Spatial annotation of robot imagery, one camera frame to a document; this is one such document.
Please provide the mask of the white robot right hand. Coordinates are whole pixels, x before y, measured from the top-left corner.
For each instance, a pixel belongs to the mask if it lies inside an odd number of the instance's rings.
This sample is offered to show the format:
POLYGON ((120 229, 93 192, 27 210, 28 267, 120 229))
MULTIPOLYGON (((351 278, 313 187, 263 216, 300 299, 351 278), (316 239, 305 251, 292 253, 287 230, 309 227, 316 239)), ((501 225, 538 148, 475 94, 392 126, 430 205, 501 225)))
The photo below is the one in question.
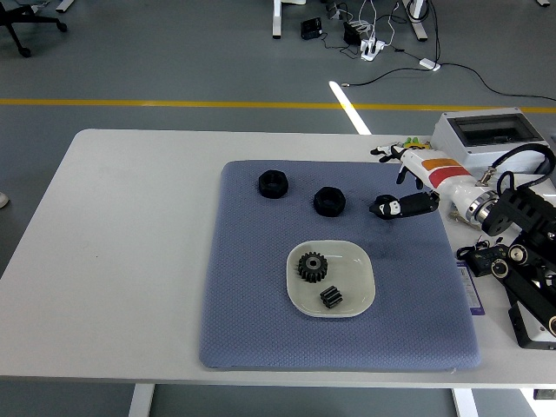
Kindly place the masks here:
POLYGON ((480 209, 495 197, 494 191, 480 186, 467 169, 442 151, 388 145, 373 149, 371 153, 378 156, 381 162, 400 161, 396 182, 403 183, 406 174, 410 173, 415 176, 416 187, 420 190, 401 198, 378 196, 369 211, 381 219, 431 213, 438 208, 439 200, 445 199, 452 202, 468 221, 477 223, 480 209), (423 187, 428 187, 430 191, 422 191, 423 187))

